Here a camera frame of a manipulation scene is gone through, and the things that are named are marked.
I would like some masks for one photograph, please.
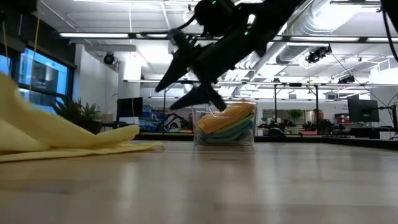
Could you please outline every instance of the yellow cloth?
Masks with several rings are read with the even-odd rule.
[[[228,125],[227,127],[223,127],[220,130],[215,131],[214,134],[221,134],[221,133],[228,131],[231,128],[235,128],[235,127],[239,126],[240,124],[243,124],[246,121],[253,119],[253,116],[254,116],[254,113],[250,112],[250,114],[248,116],[242,117],[237,122],[234,122],[234,123]]]
[[[0,162],[142,151],[161,142],[129,144],[138,126],[91,134],[23,101],[17,85],[0,73]]]
[[[252,103],[239,102],[233,104],[232,107],[217,113],[215,116],[208,114],[198,121],[198,127],[205,133],[210,134],[214,131],[222,129],[237,120],[249,115],[254,110]]]

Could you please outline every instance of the table surface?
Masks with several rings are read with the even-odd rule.
[[[398,154],[255,143],[0,164],[1,223],[398,223]]]

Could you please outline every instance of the orange towel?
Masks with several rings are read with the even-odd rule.
[[[198,121],[198,127],[205,133],[210,134],[223,127],[226,127],[239,119],[249,115],[254,110],[252,103],[239,102],[234,103],[232,107],[224,110],[221,113],[208,114]]]

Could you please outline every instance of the blue towel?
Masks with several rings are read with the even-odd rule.
[[[235,139],[239,137],[243,132],[253,128],[253,121],[246,121],[242,124],[231,128],[220,134],[202,134],[200,137],[202,139]]]

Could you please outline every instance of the transparent container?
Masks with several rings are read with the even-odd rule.
[[[229,101],[219,112],[214,106],[193,109],[193,139],[196,145],[252,146],[257,103]]]

